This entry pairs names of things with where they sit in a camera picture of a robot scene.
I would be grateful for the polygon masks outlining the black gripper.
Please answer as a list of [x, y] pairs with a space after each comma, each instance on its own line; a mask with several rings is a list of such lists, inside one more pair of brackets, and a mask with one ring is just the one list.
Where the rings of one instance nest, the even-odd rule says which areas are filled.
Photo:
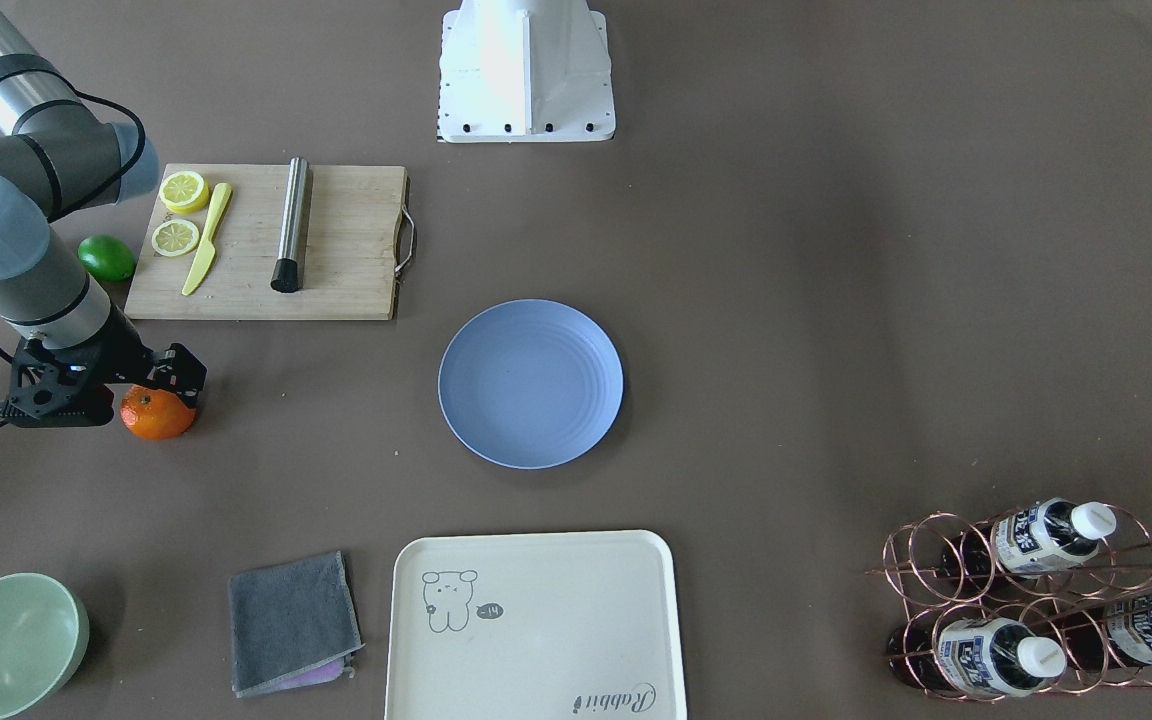
[[206, 366], [184, 344], [154, 354], [131, 323], [109, 318], [77, 346], [47, 348], [41, 338], [20, 341], [3, 420], [18, 429], [103, 427], [115, 415], [111, 384], [141, 381], [196, 410], [206, 376]]

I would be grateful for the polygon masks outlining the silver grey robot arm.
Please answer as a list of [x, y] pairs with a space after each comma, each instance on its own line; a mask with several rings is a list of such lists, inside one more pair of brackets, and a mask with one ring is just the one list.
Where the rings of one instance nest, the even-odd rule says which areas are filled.
[[145, 127], [105, 123], [0, 12], [0, 318], [18, 333], [0, 427], [100, 427], [111, 386], [136, 384], [196, 407], [206, 369], [183, 344], [156, 353], [52, 223], [156, 190]]

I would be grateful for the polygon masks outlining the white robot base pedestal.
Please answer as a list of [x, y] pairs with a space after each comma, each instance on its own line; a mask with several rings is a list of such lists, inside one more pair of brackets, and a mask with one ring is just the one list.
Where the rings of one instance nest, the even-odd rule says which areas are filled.
[[435, 138], [611, 141], [607, 18], [585, 1], [462, 1], [444, 14]]

